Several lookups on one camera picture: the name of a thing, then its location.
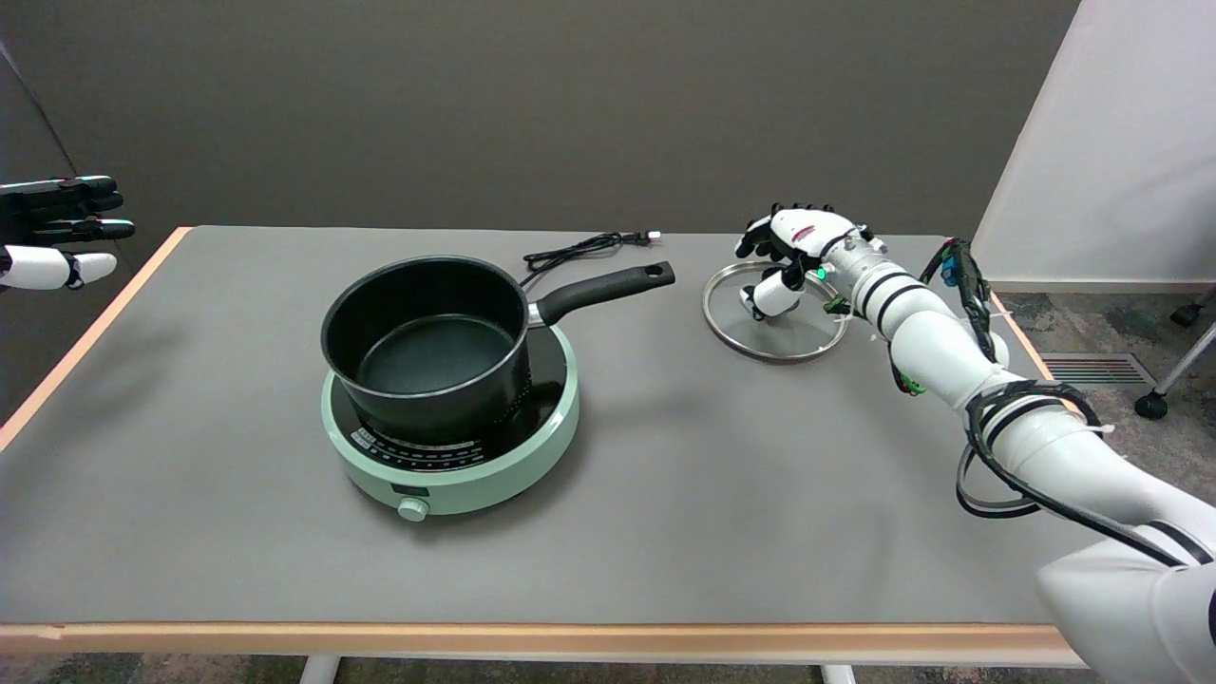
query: mint green induction cooktop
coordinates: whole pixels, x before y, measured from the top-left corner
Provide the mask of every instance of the mint green induction cooktop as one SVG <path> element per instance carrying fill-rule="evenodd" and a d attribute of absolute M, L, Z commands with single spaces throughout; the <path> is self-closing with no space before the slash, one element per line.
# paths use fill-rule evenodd
<path fill-rule="evenodd" d="M 333 372 L 321 417 L 347 476 L 411 522 L 485 509 L 535 484 L 565 452 L 579 422 L 570 341 L 557 327 L 528 332 L 531 387 L 508 420 L 466 442 L 413 444 L 365 425 Z"/>

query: chair wheel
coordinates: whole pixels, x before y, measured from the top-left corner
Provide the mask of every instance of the chair wheel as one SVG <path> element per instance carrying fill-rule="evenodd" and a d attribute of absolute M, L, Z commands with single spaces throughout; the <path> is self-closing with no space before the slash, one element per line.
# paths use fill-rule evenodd
<path fill-rule="evenodd" d="M 1199 307 L 1197 304 L 1186 304 L 1178 307 L 1177 309 L 1173 310 L 1172 314 L 1170 314 L 1170 320 L 1181 325 L 1182 327 L 1190 327 L 1192 325 L 1195 324 L 1197 320 L 1199 320 L 1199 309 L 1203 307 Z"/>
<path fill-rule="evenodd" d="M 1149 392 L 1136 399 L 1136 413 L 1149 420 L 1161 420 L 1169 410 L 1170 405 L 1165 403 L 1164 394 Z"/>

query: white panel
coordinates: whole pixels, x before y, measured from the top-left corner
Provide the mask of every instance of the white panel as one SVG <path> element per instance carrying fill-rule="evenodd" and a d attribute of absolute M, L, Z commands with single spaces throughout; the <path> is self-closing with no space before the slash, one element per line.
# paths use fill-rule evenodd
<path fill-rule="evenodd" d="M 1216 2 L 1085 0 L 976 234 L 993 281 L 1216 280 Z"/>

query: carpet floor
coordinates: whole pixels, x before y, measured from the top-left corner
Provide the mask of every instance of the carpet floor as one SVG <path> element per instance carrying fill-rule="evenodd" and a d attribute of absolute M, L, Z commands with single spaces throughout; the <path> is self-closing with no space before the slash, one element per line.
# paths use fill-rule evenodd
<path fill-rule="evenodd" d="M 1154 377 L 1216 320 L 1216 312 L 1184 330 L 1169 321 L 1187 302 L 1167 295 L 1006 295 L 1026 336 L 1041 352 L 1128 352 Z M 1216 359 L 1197 363 L 1170 393 L 1160 422 L 1132 410 L 1144 388 L 1091 389 L 1091 403 L 1116 425 L 1109 443 L 1139 467 L 1216 503 Z M 162 654 L 0 655 L 6 684 L 283 684 L 299 680 L 303 657 Z M 1007 668 L 858 667 L 861 684 L 1097 684 L 1088 671 Z M 574 665 L 343 658 L 339 684 L 810 684 L 818 668 L 803 666 Z"/>

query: wooden table edge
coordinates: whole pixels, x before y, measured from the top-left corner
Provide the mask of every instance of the wooden table edge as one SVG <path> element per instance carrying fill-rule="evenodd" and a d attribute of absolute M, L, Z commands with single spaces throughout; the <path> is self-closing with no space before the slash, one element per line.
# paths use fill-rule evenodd
<path fill-rule="evenodd" d="M 118 318 L 181 240 L 179 228 L 140 268 L 34 392 L 0 426 L 2 452 Z M 1051 371 L 1006 314 L 1045 377 Z M 1051 624 L 375 624 L 293 622 L 123 622 L 0 624 L 0 652 L 340 652 L 500 656 L 563 655 L 635 660 L 731 658 L 824 662 L 947 662 L 1077 666 Z"/>

